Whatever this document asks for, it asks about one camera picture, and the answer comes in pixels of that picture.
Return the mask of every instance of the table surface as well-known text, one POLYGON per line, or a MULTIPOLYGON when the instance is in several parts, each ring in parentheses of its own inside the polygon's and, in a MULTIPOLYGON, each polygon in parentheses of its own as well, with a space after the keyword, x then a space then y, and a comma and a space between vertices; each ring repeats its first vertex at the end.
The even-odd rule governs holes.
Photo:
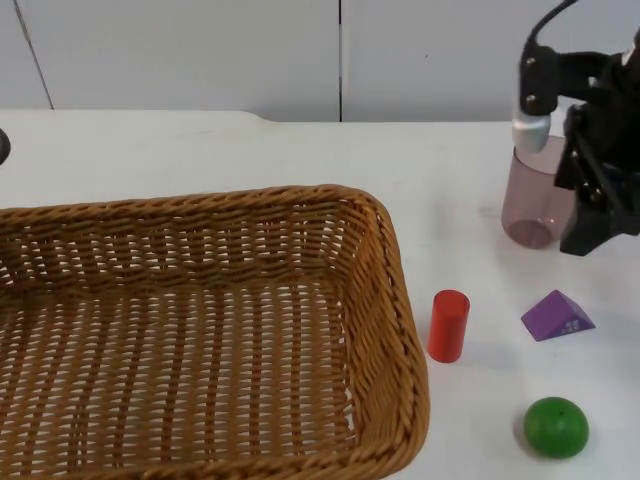
POLYGON ((511 242, 500 210, 511 158, 507 123, 273 123, 237 112, 3 111, 13 153, 0 207, 38 206, 288 184, 358 187, 389 209, 419 334, 433 295, 465 292, 462 358, 429 362, 427 443, 396 479, 629 479, 640 432, 640 242, 585 258, 511 242), (520 321, 551 290, 597 328, 536 343, 520 321), (531 456, 523 411, 546 396, 578 403, 585 451, 531 456))

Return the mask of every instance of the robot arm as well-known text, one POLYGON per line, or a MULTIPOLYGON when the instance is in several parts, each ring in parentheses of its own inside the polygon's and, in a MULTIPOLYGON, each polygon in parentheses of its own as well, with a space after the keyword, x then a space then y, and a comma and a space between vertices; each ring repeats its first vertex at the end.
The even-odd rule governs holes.
POLYGON ((518 148, 539 151, 558 97, 585 102, 567 114, 555 178, 576 196, 560 250, 583 256, 619 234, 640 234, 640 30, 624 54, 559 54, 539 45, 538 32, 576 2, 549 12, 525 43, 513 134, 518 148))

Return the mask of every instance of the purple triangular prism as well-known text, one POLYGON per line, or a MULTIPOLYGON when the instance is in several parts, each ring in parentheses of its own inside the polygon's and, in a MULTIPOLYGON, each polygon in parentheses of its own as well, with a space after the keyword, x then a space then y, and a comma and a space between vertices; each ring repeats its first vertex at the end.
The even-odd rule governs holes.
POLYGON ((525 313, 522 322, 538 342, 595 328, 584 310, 558 290, 525 313))

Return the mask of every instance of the green ball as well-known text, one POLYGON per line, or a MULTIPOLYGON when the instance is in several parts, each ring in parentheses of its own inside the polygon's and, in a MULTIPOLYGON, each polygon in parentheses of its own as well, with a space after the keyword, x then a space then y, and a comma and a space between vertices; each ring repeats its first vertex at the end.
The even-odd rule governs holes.
POLYGON ((575 403, 559 397, 543 398, 527 410, 524 435, 540 455, 570 458, 587 444, 589 423, 575 403))

